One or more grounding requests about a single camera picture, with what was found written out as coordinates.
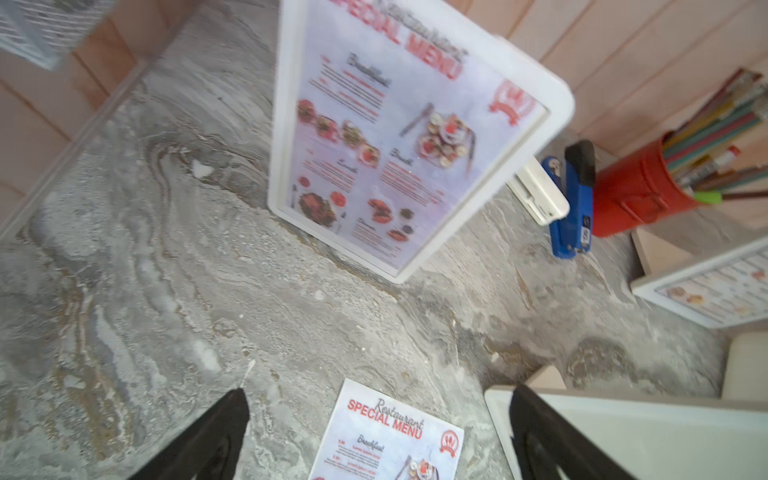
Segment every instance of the marble countertop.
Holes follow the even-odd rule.
[[[465,428],[477,479],[511,477],[484,390],[543,365],[719,394],[725,340],[630,293],[628,235],[557,260],[505,188],[396,286],[271,214],[277,10],[201,7],[0,247],[3,475],[127,478],[237,386],[238,475],[272,480],[308,476],[344,378]]]

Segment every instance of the printed menu sheet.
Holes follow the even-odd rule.
[[[453,480],[464,430],[346,379],[310,480]]]
[[[398,2],[308,9],[286,205],[399,270],[545,109]]]
[[[768,318],[768,249],[728,260],[654,291],[721,325]]]

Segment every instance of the red logo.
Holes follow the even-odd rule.
[[[440,453],[448,452],[451,458],[454,458],[456,450],[458,450],[458,435],[453,430],[446,430],[440,439]]]
[[[491,111],[501,111],[509,117],[509,124],[516,125],[536,106],[533,97],[509,80],[502,83],[493,96]]]

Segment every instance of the menu logo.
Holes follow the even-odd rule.
[[[515,126],[518,122],[528,116],[536,106],[536,100],[525,91],[505,80],[497,89],[491,103],[491,111],[500,111],[507,114],[509,124]]]
[[[454,458],[456,450],[458,450],[458,435],[453,430],[446,430],[440,439],[440,453],[448,452],[451,458]]]
[[[462,73],[463,61],[468,52],[452,45],[436,28],[426,27],[411,12],[396,3],[390,0],[330,1],[346,6],[346,12],[352,17],[384,34],[397,45],[405,45],[408,52],[451,80]]]

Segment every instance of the red container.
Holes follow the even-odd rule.
[[[600,170],[594,185],[596,237],[609,237],[692,210],[699,202],[674,182],[658,139]]]

